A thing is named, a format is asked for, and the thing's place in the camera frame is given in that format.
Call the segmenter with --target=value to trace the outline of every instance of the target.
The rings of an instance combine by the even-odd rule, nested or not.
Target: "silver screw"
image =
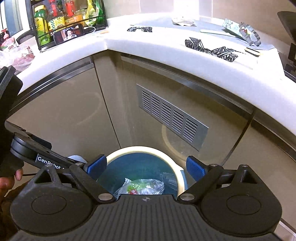
[[[183,193],[180,195],[180,199],[183,201],[191,201],[194,199],[194,195],[192,195],[190,193]]]
[[[101,201],[110,201],[113,198],[113,195],[110,193],[102,193],[98,196]]]

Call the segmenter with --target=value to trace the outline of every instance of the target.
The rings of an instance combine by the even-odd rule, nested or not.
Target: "ribbed black surface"
[[[54,237],[37,237],[23,231],[13,241],[278,241],[273,234],[239,238],[222,234],[207,225],[192,205],[177,203],[171,195],[122,195],[113,204],[100,205],[81,227]]]

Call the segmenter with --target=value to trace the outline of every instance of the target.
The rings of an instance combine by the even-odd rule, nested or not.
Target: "black and white patterned cloth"
[[[128,32],[135,32],[137,29],[140,29],[143,32],[152,33],[152,27],[130,27],[127,31]]]
[[[204,48],[202,41],[200,39],[195,39],[195,38],[186,39],[185,46],[200,52],[204,52],[204,53],[216,56],[218,58],[227,60],[229,62],[233,62],[238,57],[238,55],[234,54],[233,52],[239,52],[234,49],[230,49],[226,47],[220,47],[214,50],[209,50]]]

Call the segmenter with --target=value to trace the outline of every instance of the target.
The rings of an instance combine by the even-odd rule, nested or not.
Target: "smartphone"
[[[80,37],[84,35],[84,30],[82,24],[74,24],[70,27],[66,27],[65,29],[62,29],[61,31],[54,33],[54,42],[56,45],[67,42],[71,39],[75,39],[77,37]]]

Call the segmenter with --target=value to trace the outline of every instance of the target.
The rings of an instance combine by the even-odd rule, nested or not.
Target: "gray cloth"
[[[201,29],[206,29],[206,30],[214,30],[214,31],[224,31],[224,27],[213,24],[213,23],[207,23],[203,21],[194,21],[196,26],[180,26],[180,25],[175,25],[172,22],[172,19],[170,17],[162,17],[156,20],[148,20],[148,21],[143,21],[140,23],[135,24],[136,26],[151,26],[151,27],[165,27],[165,28],[179,28],[179,29],[184,29],[184,30],[190,30],[190,31],[195,31],[195,32],[200,32]],[[225,35],[220,35],[220,34],[209,34],[209,35],[214,35],[218,38],[226,39],[229,41],[232,41],[234,43],[242,44],[246,47],[249,47],[251,49],[258,49],[258,50],[270,50],[273,49],[273,45],[268,45],[262,43],[260,46],[249,46],[249,44],[239,38],[239,37],[231,37],[231,36],[225,36]]]

